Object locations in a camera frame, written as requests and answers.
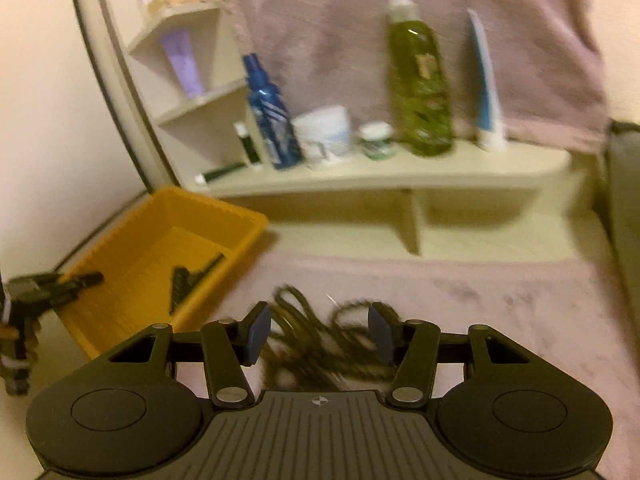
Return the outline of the black hair clip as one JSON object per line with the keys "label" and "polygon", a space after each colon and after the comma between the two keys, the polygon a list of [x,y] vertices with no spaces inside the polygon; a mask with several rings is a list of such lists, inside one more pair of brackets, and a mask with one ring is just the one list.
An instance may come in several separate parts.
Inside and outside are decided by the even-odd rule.
{"label": "black hair clip", "polygon": [[191,292],[198,287],[198,284],[206,278],[209,273],[219,266],[226,257],[224,254],[218,254],[201,270],[190,271],[185,266],[174,266],[171,272],[171,291],[170,304],[168,312],[173,315],[179,307],[191,295]]}

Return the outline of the orange plastic tray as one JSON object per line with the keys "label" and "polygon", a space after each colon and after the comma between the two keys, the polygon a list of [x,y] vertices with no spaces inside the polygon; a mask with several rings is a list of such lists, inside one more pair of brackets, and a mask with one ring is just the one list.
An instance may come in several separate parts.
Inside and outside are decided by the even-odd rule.
{"label": "orange plastic tray", "polygon": [[[213,313],[230,278],[250,263],[268,224],[260,212],[162,188],[121,216],[66,272],[101,272],[104,281],[56,314],[89,358],[154,323],[177,332],[196,330]],[[201,270],[218,254],[224,261],[170,315],[172,268]]]}

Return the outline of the dark green lying tube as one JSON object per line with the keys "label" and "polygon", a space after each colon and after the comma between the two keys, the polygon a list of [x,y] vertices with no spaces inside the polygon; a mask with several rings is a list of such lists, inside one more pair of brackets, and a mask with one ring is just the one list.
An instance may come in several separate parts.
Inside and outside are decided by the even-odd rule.
{"label": "dark green lying tube", "polygon": [[220,168],[208,170],[205,172],[201,172],[194,177],[194,182],[197,185],[208,185],[210,182],[228,176],[228,174],[233,174],[235,171],[239,171],[245,169],[246,165],[244,162],[234,162],[233,164],[223,166]]}

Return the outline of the small green jar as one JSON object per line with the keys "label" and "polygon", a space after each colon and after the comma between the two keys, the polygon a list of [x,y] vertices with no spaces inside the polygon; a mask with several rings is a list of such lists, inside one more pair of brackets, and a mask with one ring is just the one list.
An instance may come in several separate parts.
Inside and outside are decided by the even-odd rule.
{"label": "small green jar", "polygon": [[387,122],[367,122],[358,128],[358,136],[368,159],[384,160],[395,155],[394,129]]}

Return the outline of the blue spray bottle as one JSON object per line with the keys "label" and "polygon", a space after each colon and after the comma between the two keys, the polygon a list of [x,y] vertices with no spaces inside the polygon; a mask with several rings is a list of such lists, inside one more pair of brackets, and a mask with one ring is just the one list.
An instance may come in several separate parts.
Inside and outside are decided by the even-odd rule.
{"label": "blue spray bottle", "polygon": [[303,161],[303,155],[279,87],[271,81],[256,53],[243,55],[242,62],[250,90],[248,105],[272,166],[277,170],[298,166]]}

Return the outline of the white cream jar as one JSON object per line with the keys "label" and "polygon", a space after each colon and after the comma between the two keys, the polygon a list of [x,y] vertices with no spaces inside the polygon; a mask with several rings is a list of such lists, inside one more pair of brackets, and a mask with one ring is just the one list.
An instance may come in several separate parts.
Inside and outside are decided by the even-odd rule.
{"label": "white cream jar", "polygon": [[352,121],[346,107],[316,108],[294,117],[292,126],[311,169],[329,168],[352,157]]}

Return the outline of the green spray bottle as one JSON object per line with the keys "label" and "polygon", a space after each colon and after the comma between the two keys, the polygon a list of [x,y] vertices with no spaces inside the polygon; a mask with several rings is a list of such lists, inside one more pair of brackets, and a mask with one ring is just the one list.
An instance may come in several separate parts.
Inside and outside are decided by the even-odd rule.
{"label": "green spray bottle", "polygon": [[418,156],[454,144],[449,87],[434,30],[413,0],[387,0],[390,102],[398,136]]}

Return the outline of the blue white tube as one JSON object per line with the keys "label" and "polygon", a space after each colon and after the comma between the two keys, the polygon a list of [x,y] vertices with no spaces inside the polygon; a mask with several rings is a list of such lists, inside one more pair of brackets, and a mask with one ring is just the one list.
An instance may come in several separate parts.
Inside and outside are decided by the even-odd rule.
{"label": "blue white tube", "polygon": [[506,127],[503,123],[503,112],[486,30],[475,10],[467,8],[466,13],[471,24],[478,74],[480,75],[476,122],[477,143],[486,152],[504,152],[508,139],[506,138]]}

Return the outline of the purple tube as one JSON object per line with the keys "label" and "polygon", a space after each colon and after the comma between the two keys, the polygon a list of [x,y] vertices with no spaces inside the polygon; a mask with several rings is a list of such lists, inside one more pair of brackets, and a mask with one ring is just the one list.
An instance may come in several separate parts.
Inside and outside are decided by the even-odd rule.
{"label": "purple tube", "polygon": [[160,44],[174,70],[179,84],[189,99],[205,93],[196,62],[190,30],[176,29],[160,37]]}

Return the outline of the white corner shelf unit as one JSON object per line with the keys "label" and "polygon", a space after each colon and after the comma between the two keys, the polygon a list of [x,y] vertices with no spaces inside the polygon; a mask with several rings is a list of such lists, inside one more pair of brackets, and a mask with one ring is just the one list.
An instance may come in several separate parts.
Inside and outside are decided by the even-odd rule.
{"label": "white corner shelf unit", "polygon": [[[281,247],[351,256],[420,255],[452,260],[554,261],[576,255],[574,231],[556,191],[570,154],[513,143],[489,154],[468,141],[451,154],[405,150],[382,162],[352,148],[346,162],[242,169],[208,185],[202,171],[243,157],[233,124],[251,124],[241,51],[220,0],[191,3],[145,21],[137,0],[96,0],[104,63],[128,110],[125,136],[145,177],[160,188],[236,200],[263,211]],[[189,29],[205,93],[189,99],[160,37]]]}

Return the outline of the grey cushion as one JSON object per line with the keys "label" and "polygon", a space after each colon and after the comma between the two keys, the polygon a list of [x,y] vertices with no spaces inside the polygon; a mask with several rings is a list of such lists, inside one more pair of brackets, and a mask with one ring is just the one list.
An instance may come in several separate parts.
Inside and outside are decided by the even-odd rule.
{"label": "grey cushion", "polygon": [[639,125],[612,120],[608,127],[608,223],[629,304],[639,313]]}

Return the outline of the pink hanging blanket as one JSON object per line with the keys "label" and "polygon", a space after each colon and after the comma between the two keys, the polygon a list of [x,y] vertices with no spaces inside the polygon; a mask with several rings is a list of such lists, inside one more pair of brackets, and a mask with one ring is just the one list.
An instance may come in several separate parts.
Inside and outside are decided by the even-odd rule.
{"label": "pink hanging blanket", "polygon": [[341,104],[417,148],[497,129],[605,147],[591,0],[224,0],[293,114]]}

